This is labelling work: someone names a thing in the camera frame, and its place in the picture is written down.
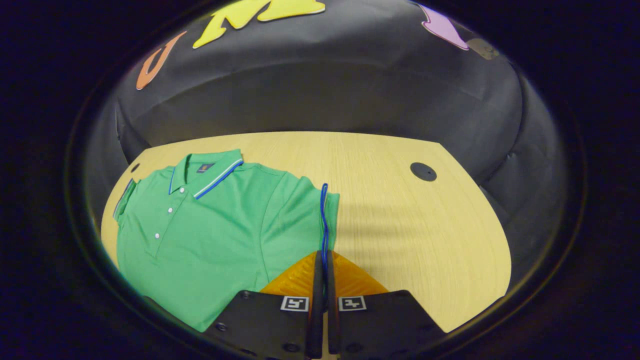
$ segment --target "orange letter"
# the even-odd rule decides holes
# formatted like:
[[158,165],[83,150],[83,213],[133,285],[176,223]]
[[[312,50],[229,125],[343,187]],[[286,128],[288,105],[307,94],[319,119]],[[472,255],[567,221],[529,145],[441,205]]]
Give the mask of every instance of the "orange letter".
[[[169,53],[171,52],[171,49],[173,49],[173,46],[175,45],[175,43],[178,41],[178,39],[182,35],[184,35],[186,33],[187,32],[185,31],[185,32],[179,34],[178,36],[176,36],[175,38],[171,39],[171,41],[166,43],[166,45],[164,46],[164,51],[163,51],[162,48],[160,48],[156,52],[151,54],[151,56],[149,56],[148,59],[145,60],[145,63],[142,64],[142,69],[140,70],[140,75],[138,75],[138,81],[136,82],[136,89],[142,90],[145,86],[147,86],[154,79],[154,77],[160,71],[160,68],[162,68],[162,65],[164,65],[164,62],[166,61],[167,56],[169,56]],[[160,51],[162,51],[162,54],[160,54],[160,59],[158,59],[158,62],[156,63],[156,66],[154,66],[153,69],[149,70],[149,67],[151,66],[151,63],[154,61],[154,59],[156,58],[156,55]]]

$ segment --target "green polo shirt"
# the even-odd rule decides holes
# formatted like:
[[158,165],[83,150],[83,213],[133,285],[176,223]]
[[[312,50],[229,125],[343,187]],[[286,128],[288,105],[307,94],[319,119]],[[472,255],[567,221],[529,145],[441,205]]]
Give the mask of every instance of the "green polo shirt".
[[[324,206],[329,249],[340,195]],[[130,181],[116,205],[118,264],[142,295],[205,331],[240,290],[260,291],[320,250],[321,191],[240,150],[190,154]]]

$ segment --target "wooden table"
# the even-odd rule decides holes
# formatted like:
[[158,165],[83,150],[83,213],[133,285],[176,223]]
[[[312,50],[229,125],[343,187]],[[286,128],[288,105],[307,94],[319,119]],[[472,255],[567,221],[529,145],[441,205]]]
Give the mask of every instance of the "wooden table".
[[[102,243],[115,265],[118,227],[110,214],[131,177],[138,181],[189,153],[232,149],[241,149],[245,162],[340,193],[334,250],[390,291],[409,290],[445,332],[505,294],[507,240],[462,166],[438,143],[354,133],[251,133],[145,150],[118,180],[102,217]],[[435,170],[435,181],[413,175],[414,162]]]

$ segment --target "black fabric backdrop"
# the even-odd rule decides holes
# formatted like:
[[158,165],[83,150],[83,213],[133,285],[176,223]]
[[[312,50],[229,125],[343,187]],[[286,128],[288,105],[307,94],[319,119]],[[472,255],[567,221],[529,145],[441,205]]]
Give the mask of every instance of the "black fabric backdrop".
[[409,1],[325,3],[320,14],[225,23],[221,38],[193,49],[211,19],[201,17],[176,32],[187,31],[142,90],[146,57],[132,66],[89,148],[96,224],[119,175],[151,146],[261,131],[403,136],[442,144],[478,183],[505,230],[516,284],[552,238],[568,186],[562,141],[531,84],[505,56],[486,60],[429,33]]

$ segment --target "shirt label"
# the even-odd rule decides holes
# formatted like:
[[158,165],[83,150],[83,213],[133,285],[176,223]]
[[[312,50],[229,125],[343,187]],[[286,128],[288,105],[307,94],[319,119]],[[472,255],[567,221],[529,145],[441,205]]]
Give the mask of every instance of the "shirt label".
[[211,164],[202,164],[200,166],[200,168],[198,169],[198,171],[196,171],[197,174],[202,174],[205,171],[207,171],[210,167],[212,167],[213,165],[215,165],[216,163],[211,163]]

